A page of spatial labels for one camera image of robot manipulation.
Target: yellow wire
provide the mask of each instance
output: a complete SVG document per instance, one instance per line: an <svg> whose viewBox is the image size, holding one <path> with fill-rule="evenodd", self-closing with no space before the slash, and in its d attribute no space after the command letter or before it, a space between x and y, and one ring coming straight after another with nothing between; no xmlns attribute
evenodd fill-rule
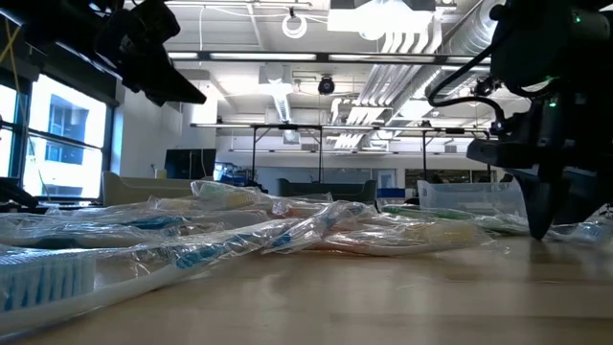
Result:
<svg viewBox="0 0 613 345"><path fill-rule="evenodd" d="M6 17L4 18L4 24L7 30L7 38L9 39L9 43L7 44L7 47L5 48L5 51L8 51L9 56L11 57L12 76L14 77L14 80L15 80L15 90L17 91L17 102L19 103L19 110L21 111L22 116L25 116L26 109L25 109L25 106L23 104L23 100L21 97L21 91L19 88L19 75L17 74L17 65L15 63L15 54L14 54L14 51L12 50L12 44L14 43L15 38L17 37L17 34L19 34L20 27L17 27L15 32L11 34L11 25L9 23L9 19ZM30 134L28 134L28 124L25 123L25 119L24 119L23 131L21 132L21 134L25 136L26 138L28 138L28 142L30 143L30 150L32 151L32 156L34 158L34 164L36 165L36 169L38 170L38 177L40 178L40 183L42 184L42 187L45 190L45 193L47 194L47 200L51 202L51 195L49 194L49 189L47 189L47 185L45 184L45 181L42 178L42 172L40 171L40 168L38 167L38 164L36 163L36 158L34 155L34 143L32 142L32 138L30 138Z"/></svg>
<svg viewBox="0 0 613 345"><path fill-rule="evenodd" d="M19 34L19 31L21 30L21 27L17 27L17 30L15 30L14 33L12 33L12 35L8 34L9 31L7 31L7 36L9 37L9 43L7 43L7 46L4 47L4 50L2 51L2 55L0 55L0 63L2 63L2 61L4 61L4 58L6 57L7 53L9 52L9 50L12 50L12 44L14 43L15 39L17 38L17 34Z"/></svg>

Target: clear plastic bin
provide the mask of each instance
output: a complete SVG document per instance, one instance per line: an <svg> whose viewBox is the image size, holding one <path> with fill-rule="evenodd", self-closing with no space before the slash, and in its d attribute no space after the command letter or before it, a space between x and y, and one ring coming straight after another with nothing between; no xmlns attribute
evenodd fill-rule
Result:
<svg viewBox="0 0 613 345"><path fill-rule="evenodd" d="M418 181L422 209L451 209L475 215L526 217L521 188L512 183L431 184Z"/></svg>

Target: wooden table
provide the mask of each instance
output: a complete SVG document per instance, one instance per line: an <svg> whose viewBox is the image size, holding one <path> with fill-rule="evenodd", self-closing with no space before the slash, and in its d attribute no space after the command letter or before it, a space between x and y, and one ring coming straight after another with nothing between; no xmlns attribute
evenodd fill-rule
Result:
<svg viewBox="0 0 613 345"><path fill-rule="evenodd" d="M527 238L408 258L236 259L23 344L612 344L613 260Z"/></svg>

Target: computer monitor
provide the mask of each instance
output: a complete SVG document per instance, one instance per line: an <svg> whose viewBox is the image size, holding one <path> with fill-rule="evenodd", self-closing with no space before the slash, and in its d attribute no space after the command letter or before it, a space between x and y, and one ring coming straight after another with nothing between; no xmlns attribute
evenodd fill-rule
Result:
<svg viewBox="0 0 613 345"><path fill-rule="evenodd" d="M164 169L168 178L201 179L213 176L216 149L168 149Z"/></svg>

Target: toothbrush packaging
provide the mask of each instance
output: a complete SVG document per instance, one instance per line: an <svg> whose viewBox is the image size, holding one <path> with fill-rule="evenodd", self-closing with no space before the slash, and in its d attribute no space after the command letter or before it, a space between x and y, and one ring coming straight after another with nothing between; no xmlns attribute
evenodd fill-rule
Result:
<svg viewBox="0 0 613 345"><path fill-rule="evenodd" d="M57 322L258 251L295 225L277 219L129 248L36 250L0 246L0 335Z"/></svg>

